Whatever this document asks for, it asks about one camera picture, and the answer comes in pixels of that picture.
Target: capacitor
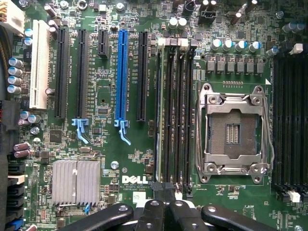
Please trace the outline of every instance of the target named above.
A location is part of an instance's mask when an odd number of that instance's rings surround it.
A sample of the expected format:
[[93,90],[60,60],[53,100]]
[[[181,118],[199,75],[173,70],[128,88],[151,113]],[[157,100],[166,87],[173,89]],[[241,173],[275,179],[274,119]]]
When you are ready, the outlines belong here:
[[51,18],[54,18],[57,15],[56,11],[54,11],[54,9],[48,4],[44,6],[44,10]]
[[24,143],[19,143],[19,144],[15,144],[13,149],[14,151],[22,151],[22,150],[26,150],[30,147],[30,144],[28,142],[24,142]]
[[295,27],[295,29],[292,30],[292,32],[294,34],[297,34],[301,31],[303,31],[305,29],[305,26],[306,26],[305,23],[298,23],[298,24],[296,24],[296,27]]
[[30,115],[30,116],[28,117],[28,121],[29,121],[31,124],[37,124],[37,123],[39,123],[41,120],[42,120],[42,118],[41,118],[39,115]]
[[187,25],[187,20],[185,18],[180,18],[178,23],[178,29],[183,30],[185,29],[186,25]]
[[59,29],[58,25],[56,24],[56,22],[55,22],[54,20],[49,20],[49,21],[48,21],[48,25],[49,25],[50,27],[56,28],[57,30]]
[[33,40],[32,38],[25,38],[24,43],[26,46],[32,46]]
[[201,5],[200,5],[200,8],[199,8],[199,11],[205,11],[209,5],[209,1],[208,0],[203,0]]
[[37,134],[39,134],[39,128],[38,128],[38,127],[33,127],[33,128],[31,128],[31,129],[30,129],[30,133],[31,133],[32,135],[37,135]]
[[51,34],[54,40],[58,39],[58,31],[55,27],[49,27],[49,33]]
[[249,0],[247,2],[247,7],[245,9],[246,13],[251,12],[257,4],[258,4],[257,0]]
[[30,123],[29,121],[27,121],[27,120],[20,119],[20,120],[18,121],[18,126],[21,126],[21,127],[28,127],[28,126],[30,126],[30,125],[31,125],[31,123]]
[[206,11],[212,12],[214,10],[216,4],[217,4],[217,2],[215,0],[211,0]]
[[272,49],[269,49],[266,51],[266,55],[268,56],[274,56],[278,53],[278,47],[273,46]]
[[169,29],[174,30],[177,28],[177,25],[178,25],[178,20],[175,17],[170,18],[169,23],[168,23]]
[[9,76],[8,77],[8,83],[12,85],[19,86],[21,84],[21,78],[15,77],[15,76]]
[[224,43],[223,43],[223,45],[222,45],[222,49],[224,50],[224,51],[228,51],[228,50],[230,50],[230,48],[233,46],[233,43],[232,43],[232,41],[231,40],[226,40]]
[[258,49],[261,48],[261,44],[259,42],[253,42],[249,45],[248,49],[251,53],[256,52]]
[[239,41],[236,45],[235,45],[235,50],[237,52],[241,52],[242,50],[244,50],[247,47],[247,42],[246,41]]
[[231,19],[230,24],[231,25],[237,24],[237,22],[241,19],[241,17],[242,17],[242,14],[237,12],[235,16],[233,16],[233,18]]
[[23,67],[24,63],[21,60],[19,60],[19,59],[10,58],[9,59],[9,65],[10,66],[14,66],[16,68],[21,68],[21,67]]
[[289,33],[291,30],[294,30],[297,26],[297,23],[295,22],[290,22],[287,25],[284,25],[282,27],[282,30],[284,31],[284,33]]
[[19,95],[21,93],[21,87],[17,87],[14,85],[9,85],[7,88],[8,93]]
[[51,88],[47,88],[45,90],[46,95],[55,95],[55,90]]
[[219,39],[214,39],[211,44],[211,49],[213,51],[217,51],[220,46],[221,46],[221,41]]
[[11,76],[17,76],[17,77],[20,77],[22,74],[23,74],[23,71],[21,69],[18,69],[16,67],[13,67],[11,66],[9,69],[8,69],[8,72]]

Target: electrolytic capacitor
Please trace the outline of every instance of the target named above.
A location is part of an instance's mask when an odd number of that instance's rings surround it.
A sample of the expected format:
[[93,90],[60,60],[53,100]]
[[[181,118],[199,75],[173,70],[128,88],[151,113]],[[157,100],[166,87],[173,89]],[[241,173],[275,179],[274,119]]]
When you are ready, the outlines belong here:
[[8,77],[8,83],[12,85],[19,86],[21,84],[21,78],[15,77],[15,76],[9,76]]
[[14,153],[15,158],[22,158],[30,155],[29,150],[17,151]]
[[231,40],[226,40],[224,43],[223,43],[223,45],[222,45],[222,49],[224,50],[224,51],[228,51],[228,50],[230,50],[230,48],[233,46],[233,43],[232,43],[232,41]]
[[21,87],[17,87],[14,85],[9,85],[7,88],[8,93],[19,95],[21,93]]
[[13,149],[14,151],[21,151],[21,150],[26,150],[29,147],[30,147],[30,144],[28,142],[24,142],[24,143],[15,144]]
[[8,69],[8,72],[11,76],[17,76],[17,77],[20,77],[22,74],[23,74],[23,71],[21,69],[18,69],[16,67],[13,67],[11,66],[9,69]]
[[23,67],[24,63],[21,60],[19,60],[19,59],[10,58],[9,59],[9,65],[10,66],[14,66],[16,68],[21,68],[21,67]]
[[49,25],[50,27],[56,28],[57,30],[59,29],[58,25],[56,24],[56,22],[55,22],[54,20],[49,20],[49,21],[48,21],[48,25]]
[[242,50],[244,50],[247,47],[247,42],[246,41],[239,41],[238,44],[235,45],[235,50],[237,52],[241,52]]
[[33,128],[31,128],[31,129],[30,129],[30,133],[31,133],[32,135],[37,135],[37,134],[39,134],[39,128],[38,128],[38,127],[33,127]]
[[51,88],[47,88],[45,90],[46,95],[55,95],[55,90]]
[[251,12],[257,4],[257,0],[248,0],[247,7],[245,9],[246,13]]
[[215,40],[213,40],[213,42],[211,44],[211,49],[213,51],[217,51],[220,46],[221,46],[221,41],[219,39],[215,39]]
[[183,30],[185,29],[186,25],[187,25],[187,20],[185,18],[180,18],[178,23],[178,29]]
[[177,28],[177,25],[178,25],[178,20],[174,17],[170,18],[169,24],[168,24],[169,29],[174,30]]
[[242,17],[242,14],[237,12],[235,16],[233,16],[233,18],[231,19],[230,24],[231,25],[237,24],[237,22],[241,19],[241,17]]
[[49,27],[49,33],[51,34],[54,40],[58,39],[58,31],[55,27]]
[[261,48],[261,44],[259,42],[253,42],[249,45],[248,49],[251,53],[256,52],[258,49]]
[[284,25],[282,27],[282,30],[284,31],[284,33],[289,33],[291,30],[294,30],[297,26],[297,23],[295,22],[290,22],[287,25]]
[[37,124],[42,120],[42,117],[40,117],[39,115],[30,115],[28,118],[28,121],[31,124]]
[[44,6],[44,10],[51,18],[54,18],[57,15],[56,11],[54,11],[54,9],[48,4]]
[[30,123],[29,121],[27,121],[27,120],[20,119],[20,120],[18,121],[18,126],[21,126],[21,127],[28,127],[28,126],[30,126],[30,125],[31,125],[31,123]]

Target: solid capacitor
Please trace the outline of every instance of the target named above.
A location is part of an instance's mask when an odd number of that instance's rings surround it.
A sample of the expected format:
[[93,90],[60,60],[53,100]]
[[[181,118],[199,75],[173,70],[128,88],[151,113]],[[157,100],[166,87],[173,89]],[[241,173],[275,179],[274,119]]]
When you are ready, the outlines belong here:
[[22,71],[22,70],[20,70],[20,69],[18,69],[18,68],[16,68],[16,67],[13,67],[13,66],[11,66],[11,67],[9,68],[8,72],[9,72],[9,74],[10,74],[11,76],[17,76],[17,77],[20,77],[20,76],[23,74],[23,71]]
[[21,150],[26,150],[30,147],[30,144],[28,142],[24,142],[24,143],[19,143],[14,145],[13,149],[15,151],[21,151]]
[[9,65],[17,67],[17,68],[21,68],[21,67],[23,67],[24,63],[21,60],[19,60],[19,59],[10,58],[9,59]]
[[14,153],[15,158],[22,158],[26,157],[30,154],[29,150],[17,151]]
[[221,46],[221,41],[219,39],[215,39],[211,44],[211,49],[217,51],[220,46]]
[[40,117],[39,115],[30,115],[28,118],[28,121],[31,124],[37,124],[42,120],[42,117]]
[[14,85],[9,85],[7,88],[8,93],[19,95],[21,93],[21,87],[17,87]]
[[15,76],[9,76],[8,77],[8,83],[19,86],[21,84],[21,78],[18,78],[18,77],[15,77]]

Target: black connector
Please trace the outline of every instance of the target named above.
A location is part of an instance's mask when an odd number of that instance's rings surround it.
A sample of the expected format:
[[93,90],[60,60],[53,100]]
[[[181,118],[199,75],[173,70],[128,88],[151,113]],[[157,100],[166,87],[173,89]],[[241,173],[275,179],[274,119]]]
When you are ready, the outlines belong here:
[[137,121],[144,122],[147,90],[148,32],[139,32],[138,50]]
[[80,29],[78,31],[77,49],[76,118],[84,119],[87,117],[88,61],[89,34],[85,29]]
[[69,33],[66,28],[58,31],[58,51],[56,67],[55,118],[64,119],[67,107],[67,82],[69,64]]
[[108,59],[109,37],[108,31],[100,29],[98,32],[98,55],[101,58]]

